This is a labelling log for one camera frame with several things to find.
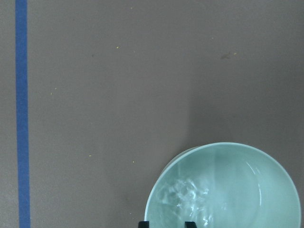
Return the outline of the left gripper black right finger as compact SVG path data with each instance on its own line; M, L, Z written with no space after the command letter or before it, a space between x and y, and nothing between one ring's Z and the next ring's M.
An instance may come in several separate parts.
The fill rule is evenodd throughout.
M197 225L193 221L185 221L184 227L185 228L197 228Z

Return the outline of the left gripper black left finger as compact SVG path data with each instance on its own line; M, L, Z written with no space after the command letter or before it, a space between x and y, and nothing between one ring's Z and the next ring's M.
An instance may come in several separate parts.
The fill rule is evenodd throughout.
M138 228L149 228L150 224L149 221L140 221L138 223Z

